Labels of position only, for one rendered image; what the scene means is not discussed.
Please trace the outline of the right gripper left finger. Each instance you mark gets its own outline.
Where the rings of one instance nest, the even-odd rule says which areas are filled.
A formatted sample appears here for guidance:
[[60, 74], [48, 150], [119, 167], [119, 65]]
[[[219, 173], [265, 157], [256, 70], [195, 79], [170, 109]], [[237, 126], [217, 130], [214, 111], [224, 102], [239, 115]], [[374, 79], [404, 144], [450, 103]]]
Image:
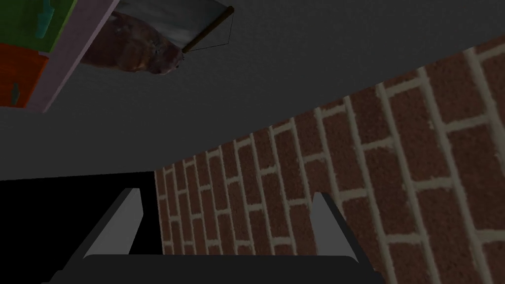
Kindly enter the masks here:
[[129, 254], [142, 218], [140, 189], [124, 189], [86, 238], [82, 257]]

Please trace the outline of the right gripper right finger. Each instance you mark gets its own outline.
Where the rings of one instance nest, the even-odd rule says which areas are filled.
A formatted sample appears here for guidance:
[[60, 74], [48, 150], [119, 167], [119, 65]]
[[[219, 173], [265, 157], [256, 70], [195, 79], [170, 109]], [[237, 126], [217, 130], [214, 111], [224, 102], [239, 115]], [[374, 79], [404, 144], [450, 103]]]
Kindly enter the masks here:
[[314, 194], [310, 221], [317, 255], [345, 256], [359, 262], [355, 235], [328, 193]]

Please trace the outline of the grey hanging scroll picture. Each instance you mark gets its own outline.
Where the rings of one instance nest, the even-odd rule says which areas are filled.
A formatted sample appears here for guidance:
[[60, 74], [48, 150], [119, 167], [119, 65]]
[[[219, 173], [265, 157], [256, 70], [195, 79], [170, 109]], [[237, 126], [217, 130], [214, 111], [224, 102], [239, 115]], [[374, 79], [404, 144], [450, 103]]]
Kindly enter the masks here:
[[81, 63], [165, 75], [233, 13], [216, 0], [119, 0]]

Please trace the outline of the green and orange wall picture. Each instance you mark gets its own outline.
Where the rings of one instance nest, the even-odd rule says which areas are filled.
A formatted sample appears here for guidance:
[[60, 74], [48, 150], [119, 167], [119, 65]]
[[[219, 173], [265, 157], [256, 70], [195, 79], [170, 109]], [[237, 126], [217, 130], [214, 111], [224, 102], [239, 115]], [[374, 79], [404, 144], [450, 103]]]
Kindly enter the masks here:
[[0, 107], [45, 112], [119, 0], [0, 0]]

